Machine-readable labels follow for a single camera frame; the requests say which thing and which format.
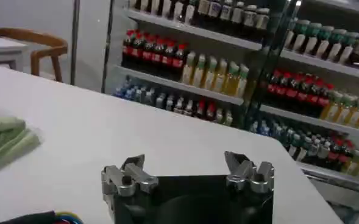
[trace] display shelf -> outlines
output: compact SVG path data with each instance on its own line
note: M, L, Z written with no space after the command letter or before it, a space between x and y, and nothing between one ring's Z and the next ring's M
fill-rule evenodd
M278 115L281 117L290 118L295 121L309 123L311 125L329 128L329 129L332 129L335 131L352 134L354 136L359 135L359 129L356 129L356 128L352 128L352 127L345 126L345 125L340 125L340 124L333 123L333 122L324 121L322 119L318 119L318 118L314 118L314 117L304 116L301 114L293 113L293 112L286 111L286 110L281 110L279 108L270 107L267 105L262 105L260 107L260 111L267 112L270 114L275 114L275 115Z
M311 179L339 185L341 187L359 189L359 177L301 162L297 162L297 165Z
M147 73L135 71L133 69L124 68L121 66L114 66L112 71L121 73L122 75L130 75L132 77L136 77L136 78L148 81L148 82L158 83L158 84L161 84L164 86L172 87L175 89L180 89L180 90L183 90L183 91L186 91L189 93L195 93L200 96L209 97L212 99L232 103L235 105L242 105L244 102L244 100L241 98L227 96L227 95L224 95L221 93L216 93L216 92L213 92L213 91L210 91L207 89L202 89L202 88L198 88L195 86L186 85L184 83L176 82L176 81L169 80L169 79L164 79L161 77L157 77L157 76L150 75Z
M319 2L327 5L333 5L337 8L359 13L359 0L310 0L310 1Z
M209 38L212 40L233 44L233 45L245 48L245 49L251 49L251 50L255 50L255 51L261 49L261 44L255 43L253 41L247 41L244 39L231 37L229 35L225 35L222 33L217 33L217 32L213 32L210 30L187 25L184 23L175 22L172 20L162 18L160 16L149 15L149 14L146 14L143 12L136 12L134 10L129 10L129 9L124 9L124 11L129 18L132 18L135 20L145 21L148 23L168 27L171 29L176 29L176 30L186 32L186 33L192 33L192 34L200 36L200 37L206 37L206 38Z
M289 59L289 60L305 63L307 65L312 65L312 66L315 66L318 68L323 68L323 69L326 69L329 71L335 71L335 72L339 72L342 74L347 74L347 75L351 75L351 76L355 76L355 77L359 78L359 69L357 69L357 68L333 63L330 61L325 61L325 60L307 56L307 55L298 54L295 52L291 52L289 50L283 50L281 52L281 57Z

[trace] red bottle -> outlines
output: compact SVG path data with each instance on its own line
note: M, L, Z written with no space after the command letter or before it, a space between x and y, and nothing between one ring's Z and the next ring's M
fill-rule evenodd
M174 73L174 80L180 80L180 77L183 73L183 66L185 65L185 60L187 57L187 45L180 44L178 46L177 52L175 52L174 58L172 59L172 67Z
M162 69L162 58L166 49L165 41L162 38L157 39L157 43L154 47L154 53L152 54L152 64L154 69L159 72Z
M172 78L172 60L175 55L175 42L172 40L167 40L167 47L164 51L163 57L162 57L162 68L164 73L169 76L169 78Z
M132 62L132 44L133 40L135 39L135 31L128 30L126 32L126 37L123 41L123 60L121 61L121 66L129 67Z

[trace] bottle cap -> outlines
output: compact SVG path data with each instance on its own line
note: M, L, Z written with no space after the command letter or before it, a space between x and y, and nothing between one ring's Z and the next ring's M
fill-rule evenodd
M297 22L296 23L298 23L298 24L301 24L301 25L309 25L310 23L311 23L311 21L309 21L309 20L297 20Z
M243 8L244 7L244 2L237 2L236 7Z
M328 31L328 32L332 32L334 30L333 26L323 26L321 27L322 30Z
M309 26L314 27L314 28L320 28L321 23L310 23Z

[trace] white table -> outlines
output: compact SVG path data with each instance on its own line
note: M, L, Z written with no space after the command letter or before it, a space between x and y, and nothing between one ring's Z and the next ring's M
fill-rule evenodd
M0 113L25 119L39 148L0 170L0 221L55 209L111 223L101 170L146 154L153 175L229 172L224 150L273 163L274 223L341 223L279 142L0 67Z
M7 63L17 71L23 70L23 52L27 45L0 38L0 63Z

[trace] plastic bottle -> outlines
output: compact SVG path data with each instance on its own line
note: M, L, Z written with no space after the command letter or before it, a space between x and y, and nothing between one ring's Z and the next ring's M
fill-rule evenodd
M312 51L316 43L318 42L318 33L320 32L321 23L310 23L305 33L305 39L302 43L299 52L303 54L309 54Z
M186 7L185 23L191 24L193 21L194 11L196 9L196 0L190 0Z
M181 78L184 84L190 85L193 80L193 68L194 68L195 57L196 57L195 52L190 52L190 54L187 55L186 64L183 67L183 73Z
M226 79L227 62L224 59L220 59L218 73L215 75L213 90L221 93L224 87L224 81Z
M231 35L236 35L236 36L240 36L240 32L242 29L242 21L243 21L243 7L244 7L244 2L238 1L236 3L236 7L233 10L232 13L232 18L231 18L231 28L230 28L230 34Z
M240 75L239 75L239 79L238 79L238 84L234 90L235 97L243 97L244 90L246 89L246 85L247 85L248 71L249 71L249 69L245 65L243 65L243 64L240 65Z
M239 71L239 66L236 65L235 62L231 61L229 66L229 71L226 75L225 84L222 90L223 93L230 96L235 94L235 90L237 87L236 77L238 75L238 71Z
M340 103L342 101L343 95L337 91L333 93L333 101L330 104L329 108L325 108L324 113L322 114L322 119L330 122L334 122L338 118L340 113Z
M194 71L194 77L193 77L193 82L192 82L193 86L201 87L201 81L202 81L202 78L204 77L204 68L205 68L205 55L200 54L200 56L198 58L197 67Z
M213 89L213 81L215 79L215 72L216 72L217 60L215 57L211 56L209 58L209 68L208 72L206 73L204 88L208 90Z

